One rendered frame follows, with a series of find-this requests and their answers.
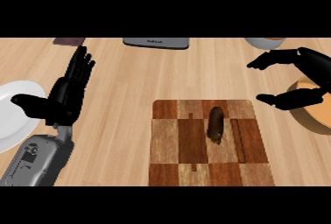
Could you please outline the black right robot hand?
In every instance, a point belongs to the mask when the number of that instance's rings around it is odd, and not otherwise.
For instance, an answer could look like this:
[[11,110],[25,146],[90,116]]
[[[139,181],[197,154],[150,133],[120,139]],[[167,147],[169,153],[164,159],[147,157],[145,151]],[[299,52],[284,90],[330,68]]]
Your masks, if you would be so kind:
[[249,63],[247,67],[265,70],[274,64],[293,64],[317,87],[299,88],[278,95],[259,94],[256,99],[281,110],[322,103],[324,95],[331,94],[331,57],[306,47],[271,50]]

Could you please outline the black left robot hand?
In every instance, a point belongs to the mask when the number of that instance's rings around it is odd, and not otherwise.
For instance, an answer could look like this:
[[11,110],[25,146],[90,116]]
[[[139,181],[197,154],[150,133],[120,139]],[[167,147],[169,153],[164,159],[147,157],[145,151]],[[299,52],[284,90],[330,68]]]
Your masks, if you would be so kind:
[[30,118],[46,120],[46,126],[71,126],[79,119],[86,87],[96,61],[88,48],[80,45],[71,57],[67,72],[58,78],[48,98],[17,94],[11,102]]

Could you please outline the copper pot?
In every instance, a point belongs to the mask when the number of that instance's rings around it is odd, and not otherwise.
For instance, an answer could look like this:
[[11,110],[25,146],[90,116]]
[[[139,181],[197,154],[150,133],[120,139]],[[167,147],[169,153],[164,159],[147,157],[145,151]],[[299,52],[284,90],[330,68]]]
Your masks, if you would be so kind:
[[331,94],[324,95],[324,102],[290,110],[293,118],[312,132],[331,136]]

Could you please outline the brown sweet potato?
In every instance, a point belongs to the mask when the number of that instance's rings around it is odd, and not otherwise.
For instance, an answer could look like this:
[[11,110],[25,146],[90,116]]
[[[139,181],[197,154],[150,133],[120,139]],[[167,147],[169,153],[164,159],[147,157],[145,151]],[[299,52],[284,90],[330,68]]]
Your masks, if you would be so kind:
[[215,144],[222,143],[223,139],[223,109],[213,107],[209,119],[207,137]]

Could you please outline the checkered wooden cutting board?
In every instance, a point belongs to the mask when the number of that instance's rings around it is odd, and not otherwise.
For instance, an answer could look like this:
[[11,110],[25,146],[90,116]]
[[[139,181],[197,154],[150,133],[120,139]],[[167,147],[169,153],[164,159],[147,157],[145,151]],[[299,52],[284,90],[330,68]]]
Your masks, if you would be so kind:
[[[210,112],[223,111],[222,141],[207,137]],[[157,100],[150,141],[151,186],[271,186],[265,143],[247,100]]]

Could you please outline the white plate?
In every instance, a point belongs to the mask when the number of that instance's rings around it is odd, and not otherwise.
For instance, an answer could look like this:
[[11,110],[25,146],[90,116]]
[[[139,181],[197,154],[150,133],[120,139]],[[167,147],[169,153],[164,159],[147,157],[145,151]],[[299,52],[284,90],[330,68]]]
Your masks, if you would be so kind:
[[0,85],[0,153],[21,143],[39,125],[39,119],[30,118],[11,102],[18,94],[48,96],[40,84],[31,80],[17,80]]

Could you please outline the grey round container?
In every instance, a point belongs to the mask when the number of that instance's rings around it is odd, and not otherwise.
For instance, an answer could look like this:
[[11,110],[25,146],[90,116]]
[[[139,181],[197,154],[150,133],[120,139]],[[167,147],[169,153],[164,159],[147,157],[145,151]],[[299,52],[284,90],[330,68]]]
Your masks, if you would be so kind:
[[277,49],[286,41],[286,38],[246,38],[247,43],[263,50]]

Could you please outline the dark red flat object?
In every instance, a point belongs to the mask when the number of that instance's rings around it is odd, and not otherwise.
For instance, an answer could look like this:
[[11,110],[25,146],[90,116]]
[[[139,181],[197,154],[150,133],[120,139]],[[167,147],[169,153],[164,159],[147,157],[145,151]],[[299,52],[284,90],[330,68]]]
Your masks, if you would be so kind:
[[85,38],[55,38],[54,44],[62,46],[82,46],[85,40]]

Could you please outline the grey flat appliance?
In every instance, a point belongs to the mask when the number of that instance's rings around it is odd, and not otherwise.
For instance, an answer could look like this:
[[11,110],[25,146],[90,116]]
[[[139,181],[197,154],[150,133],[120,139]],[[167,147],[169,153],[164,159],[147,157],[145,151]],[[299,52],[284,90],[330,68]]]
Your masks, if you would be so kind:
[[185,50],[189,48],[189,38],[124,38],[127,46],[139,46],[160,49]]

